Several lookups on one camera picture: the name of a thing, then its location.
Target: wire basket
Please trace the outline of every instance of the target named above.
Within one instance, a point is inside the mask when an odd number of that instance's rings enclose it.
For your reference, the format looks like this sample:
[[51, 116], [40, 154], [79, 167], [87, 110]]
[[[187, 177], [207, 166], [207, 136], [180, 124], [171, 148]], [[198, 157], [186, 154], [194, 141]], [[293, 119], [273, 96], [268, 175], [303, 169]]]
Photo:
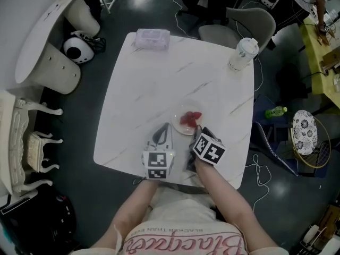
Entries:
[[306, 165], [319, 169], [324, 167], [329, 159], [330, 159], [330, 152], [331, 152], [331, 146], [330, 146], [330, 138], [328, 135], [328, 132], [324, 125], [314, 117], [314, 120], [317, 125], [318, 130], [318, 141], [317, 144], [311, 154], [308, 155], [302, 155], [298, 152], [298, 150], [295, 147], [294, 142], [294, 135], [293, 135], [293, 129], [291, 128], [291, 139], [293, 144], [293, 151], [294, 154], [303, 161]]

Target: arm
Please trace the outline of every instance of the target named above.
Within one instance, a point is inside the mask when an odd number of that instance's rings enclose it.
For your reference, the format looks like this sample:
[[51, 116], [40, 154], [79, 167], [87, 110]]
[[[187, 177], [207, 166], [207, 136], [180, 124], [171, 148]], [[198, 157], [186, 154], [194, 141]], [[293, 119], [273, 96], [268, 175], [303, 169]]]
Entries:
[[324, 15], [326, 9], [326, 1], [325, 0], [317, 0], [317, 13], [318, 13], [318, 20], [319, 20], [319, 30], [322, 32], [326, 32], [324, 28]]
[[246, 200], [217, 172], [196, 158], [195, 166], [201, 182], [209, 192], [225, 220], [235, 224], [244, 234], [248, 251], [277, 247], [261, 227]]
[[114, 226], [120, 232], [124, 242], [128, 233], [142, 222], [157, 188], [158, 181], [142, 181], [126, 202], [121, 205], [105, 234], [92, 248], [115, 249], [117, 233]]

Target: water bottle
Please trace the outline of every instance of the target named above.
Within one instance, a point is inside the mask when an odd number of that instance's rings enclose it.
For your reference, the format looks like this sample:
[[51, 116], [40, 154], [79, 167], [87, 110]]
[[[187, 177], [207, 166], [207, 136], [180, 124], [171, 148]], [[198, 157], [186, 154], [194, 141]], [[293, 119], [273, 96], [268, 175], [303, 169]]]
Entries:
[[265, 111], [265, 118], [270, 119], [272, 117], [280, 117], [280, 116], [284, 115], [286, 112], [287, 112], [286, 107], [278, 106], [276, 108], [266, 110]]
[[243, 38], [229, 58], [228, 65], [235, 72], [242, 71], [258, 53], [259, 46], [257, 41], [254, 38]]

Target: black pants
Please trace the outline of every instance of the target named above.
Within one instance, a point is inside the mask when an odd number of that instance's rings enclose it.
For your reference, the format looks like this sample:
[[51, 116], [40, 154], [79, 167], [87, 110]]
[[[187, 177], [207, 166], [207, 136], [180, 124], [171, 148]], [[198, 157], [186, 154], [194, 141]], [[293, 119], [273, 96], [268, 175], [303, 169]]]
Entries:
[[279, 0], [269, 13], [276, 23], [275, 33], [290, 24], [302, 23], [309, 15], [295, 0]]
[[100, 0], [84, 0], [84, 1], [89, 6], [92, 16], [97, 20], [97, 22], [99, 22], [101, 14]]

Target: container lid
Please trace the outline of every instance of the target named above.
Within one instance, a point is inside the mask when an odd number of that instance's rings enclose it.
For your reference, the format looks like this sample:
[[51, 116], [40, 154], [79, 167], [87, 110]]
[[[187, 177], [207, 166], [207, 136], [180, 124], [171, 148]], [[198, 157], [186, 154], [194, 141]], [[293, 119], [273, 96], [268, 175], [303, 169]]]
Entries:
[[243, 50], [251, 55], [259, 53], [259, 46], [254, 38], [243, 38], [240, 41], [240, 44], [242, 45]]

